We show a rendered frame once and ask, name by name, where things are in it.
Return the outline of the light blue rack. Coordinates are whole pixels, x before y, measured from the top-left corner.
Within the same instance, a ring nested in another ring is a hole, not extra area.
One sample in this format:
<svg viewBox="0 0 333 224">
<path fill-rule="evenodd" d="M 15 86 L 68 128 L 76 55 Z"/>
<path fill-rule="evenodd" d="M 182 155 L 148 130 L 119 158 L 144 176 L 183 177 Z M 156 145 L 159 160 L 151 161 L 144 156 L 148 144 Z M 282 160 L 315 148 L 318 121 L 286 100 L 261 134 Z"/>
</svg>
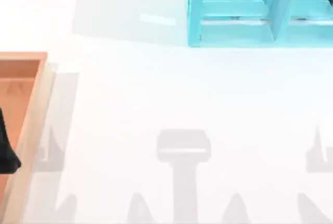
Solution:
<svg viewBox="0 0 333 224">
<path fill-rule="evenodd" d="M 191 47 L 333 47 L 333 0 L 187 0 Z"/>
</svg>

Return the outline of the shallow salmon-coloured box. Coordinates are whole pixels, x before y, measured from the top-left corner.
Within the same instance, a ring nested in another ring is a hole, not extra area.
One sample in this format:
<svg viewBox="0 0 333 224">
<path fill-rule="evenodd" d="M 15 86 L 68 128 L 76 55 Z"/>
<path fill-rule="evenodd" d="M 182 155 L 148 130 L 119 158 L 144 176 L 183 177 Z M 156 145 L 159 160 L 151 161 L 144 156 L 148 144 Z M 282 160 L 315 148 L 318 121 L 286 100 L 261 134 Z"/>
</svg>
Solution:
<svg viewBox="0 0 333 224">
<path fill-rule="evenodd" d="M 0 224 L 21 224 L 55 71 L 46 52 L 0 51 L 0 108 L 22 166 L 0 175 Z"/>
</svg>

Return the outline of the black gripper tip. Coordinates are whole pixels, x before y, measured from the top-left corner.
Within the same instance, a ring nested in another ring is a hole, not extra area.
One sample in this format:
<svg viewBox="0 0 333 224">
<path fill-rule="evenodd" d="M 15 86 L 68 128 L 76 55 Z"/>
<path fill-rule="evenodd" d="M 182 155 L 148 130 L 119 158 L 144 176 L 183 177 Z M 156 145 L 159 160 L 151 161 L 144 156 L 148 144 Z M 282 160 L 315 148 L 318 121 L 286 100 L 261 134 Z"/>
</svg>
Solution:
<svg viewBox="0 0 333 224">
<path fill-rule="evenodd" d="M 0 108 L 0 174 L 14 174 L 21 165 L 20 159 L 9 142 L 3 112 Z"/>
</svg>

